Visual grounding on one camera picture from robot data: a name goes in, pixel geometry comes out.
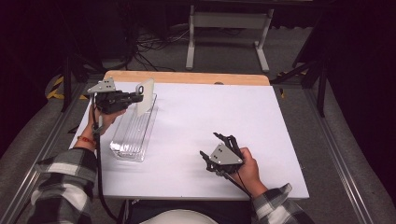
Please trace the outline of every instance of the right hand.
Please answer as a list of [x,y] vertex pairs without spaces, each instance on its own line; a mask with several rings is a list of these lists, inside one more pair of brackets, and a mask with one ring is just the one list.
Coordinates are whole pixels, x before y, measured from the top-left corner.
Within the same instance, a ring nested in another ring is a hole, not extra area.
[[260,181],[259,166],[256,160],[251,156],[247,147],[241,149],[244,164],[239,168],[238,174],[232,174],[233,180],[242,188],[246,188],[255,199],[268,190]]

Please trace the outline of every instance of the dark background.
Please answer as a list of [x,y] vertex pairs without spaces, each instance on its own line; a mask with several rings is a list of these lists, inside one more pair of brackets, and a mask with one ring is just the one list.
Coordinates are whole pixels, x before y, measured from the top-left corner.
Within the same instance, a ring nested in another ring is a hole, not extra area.
[[[366,159],[395,202],[396,20],[386,1],[341,1],[343,9],[276,10],[272,25],[316,26],[298,59],[329,60],[329,81],[346,122]],[[188,6],[134,6],[125,21],[116,1],[3,1],[0,5],[0,155],[27,121],[47,102],[50,79],[62,61],[78,53],[101,64],[122,58],[136,22],[159,36],[186,23]]]

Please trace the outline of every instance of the metal frame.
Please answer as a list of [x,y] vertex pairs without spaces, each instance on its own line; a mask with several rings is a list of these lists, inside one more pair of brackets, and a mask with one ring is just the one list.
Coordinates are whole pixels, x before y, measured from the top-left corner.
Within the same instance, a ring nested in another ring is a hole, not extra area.
[[257,52],[257,56],[259,57],[262,71],[264,73],[268,73],[270,69],[262,47],[264,45],[265,37],[267,37],[273,14],[273,9],[269,9],[266,14],[195,12],[195,7],[191,6],[189,21],[190,42],[187,51],[186,69],[191,70],[193,68],[195,52],[195,27],[245,28],[262,30],[260,40],[254,42],[254,47]]
[[59,138],[60,131],[63,128],[64,124],[67,121],[67,118],[72,111],[74,105],[77,103],[79,96],[83,93],[85,83],[78,83],[74,92],[70,105],[67,109],[61,114],[61,116],[56,120],[46,142],[44,143],[43,147],[40,149],[37,157],[35,158],[35,162],[30,167],[28,173],[26,174],[25,178],[22,181],[20,188],[18,189],[17,193],[14,195],[11,203],[9,204],[6,212],[0,219],[0,223],[14,223],[15,219],[17,218],[18,213],[23,209],[24,205],[30,199],[30,196],[34,190],[35,183],[39,177],[39,173],[35,170],[35,163],[38,161],[42,161],[50,155],[51,151],[56,145],[56,142]]
[[317,118],[317,122],[323,132],[323,135],[326,137],[327,143],[329,144],[329,153],[332,157],[332,161],[341,178],[341,181],[343,182],[346,194],[348,195],[349,200],[352,203],[353,209],[355,210],[359,222],[364,224],[374,223],[356,186],[355,180],[352,177],[352,174],[349,172],[349,168],[344,161],[343,155],[339,147],[335,143],[335,139],[332,135],[332,130],[330,129],[326,119],[323,118],[317,111],[317,99],[315,98],[315,94],[312,90],[304,90],[304,93],[309,105],[311,106],[312,111],[315,114],[315,117]]

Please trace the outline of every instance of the shirt sleeve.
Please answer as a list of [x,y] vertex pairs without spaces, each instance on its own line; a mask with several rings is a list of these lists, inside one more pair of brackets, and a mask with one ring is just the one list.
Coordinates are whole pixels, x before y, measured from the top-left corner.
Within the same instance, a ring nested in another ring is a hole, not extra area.
[[269,189],[253,201],[260,224],[311,224],[314,221],[295,202],[288,199],[291,184]]
[[39,161],[43,181],[31,197],[28,223],[91,223],[96,157],[85,148],[72,148]]

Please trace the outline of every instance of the transparent plastic tray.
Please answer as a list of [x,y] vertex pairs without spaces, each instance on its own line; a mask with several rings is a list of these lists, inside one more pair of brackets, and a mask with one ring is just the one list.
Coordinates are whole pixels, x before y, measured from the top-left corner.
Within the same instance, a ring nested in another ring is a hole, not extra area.
[[155,105],[157,94],[153,94],[152,107],[143,115],[136,115],[136,106],[130,106],[122,115],[110,149],[119,160],[143,161],[149,145],[149,138],[158,107]]

